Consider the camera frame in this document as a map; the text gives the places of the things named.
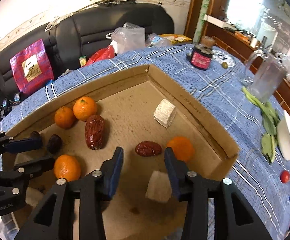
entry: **sofa backrest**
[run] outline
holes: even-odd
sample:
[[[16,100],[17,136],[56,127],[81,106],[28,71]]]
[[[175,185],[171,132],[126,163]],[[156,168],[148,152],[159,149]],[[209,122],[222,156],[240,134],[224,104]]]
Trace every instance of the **sofa backrest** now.
[[[174,33],[172,18],[159,5],[126,3],[85,9],[47,32],[44,31],[47,25],[40,26],[3,49],[0,52],[0,91],[5,95],[19,92],[9,60],[35,41],[43,39],[56,79],[67,69],[79,68],[79,57],[86,55],[88,59],[107,47],[111,40],[106,39],[106,35],[125,22],[144,27],[146,35]]]

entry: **jar lid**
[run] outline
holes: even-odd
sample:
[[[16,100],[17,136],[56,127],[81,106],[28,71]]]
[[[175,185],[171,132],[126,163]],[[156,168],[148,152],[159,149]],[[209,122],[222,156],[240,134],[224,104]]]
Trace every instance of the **jar lid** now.
[[[201,38],[201,43],[204,44],[206,47],[211,48],[213,47],[215,40],[208,36],[203,36]]]

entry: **red shopping bag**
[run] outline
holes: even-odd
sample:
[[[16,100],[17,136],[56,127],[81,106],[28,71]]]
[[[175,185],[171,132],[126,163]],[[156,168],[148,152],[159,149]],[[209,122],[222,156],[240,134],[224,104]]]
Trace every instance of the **red shopping bag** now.
[[[19,91],[27,96],[54,79],[42,39],[17,53],[10,65]]]
[[[115,57],[114,48],[112,45],[109,45],[106,49],[100,49],[99,51],[95,52],[84,66],[90,65],[99,60],[109,59],[113,57]]]

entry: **red date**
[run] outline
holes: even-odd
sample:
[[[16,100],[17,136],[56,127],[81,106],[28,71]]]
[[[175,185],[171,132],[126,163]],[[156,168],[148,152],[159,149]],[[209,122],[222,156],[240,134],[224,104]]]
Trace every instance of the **red date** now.
[[[161,154],[162,148],[158,143],[145,141],[136,146],[135,152],[140,156],[150,157]]]
[[[103,147],[103,133],[105,120],[100,115],[92,115],[88,118],[85,127],[85,139],[88,148],[98,150]]]

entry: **orange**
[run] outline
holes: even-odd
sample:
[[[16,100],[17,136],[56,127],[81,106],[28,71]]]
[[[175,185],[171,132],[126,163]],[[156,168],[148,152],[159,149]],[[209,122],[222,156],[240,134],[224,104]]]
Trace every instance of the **orange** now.
[[[75,122],[75,116],[69,107],[62,106],[55,112],[54,120],[55,124],[60,128],[67,129],[72,127],[72,124]]]
[[[54,164],[54,174],[57,179],[65,178],[67,181],[77,180],[80,177],[80,164],[74,156],[60,155]]]
[[[82,97],[74,104],[73,111],[78,120],[87,121],[88,117],[96,114],[97,104],[90,97]]]
[[[190,140],[182,136],[171,139],[166,147],[171,147],[176,159],[180,161],[189,161],[195,153],[195,149]]]

